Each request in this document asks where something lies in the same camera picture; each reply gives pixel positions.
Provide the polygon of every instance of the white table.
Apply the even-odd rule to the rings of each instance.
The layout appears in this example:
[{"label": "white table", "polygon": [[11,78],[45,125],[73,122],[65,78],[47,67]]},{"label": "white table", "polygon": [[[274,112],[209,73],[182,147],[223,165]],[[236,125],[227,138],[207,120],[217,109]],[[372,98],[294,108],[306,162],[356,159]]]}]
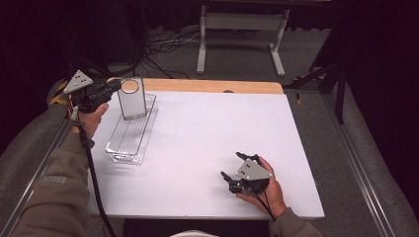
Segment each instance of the white table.
[{"label": "white table", "polygon": [[[259,154],[274,167],[286,204],[301,217],[324,216],[285,95],[158,92],[158,115],[140,166],[113,163],[105,147],[121,115],[118,96],[102,118],[92,149],[105,212],[129,218],[268,219],[228,190]],[[89,210],[97,214],[89,184]]]}]

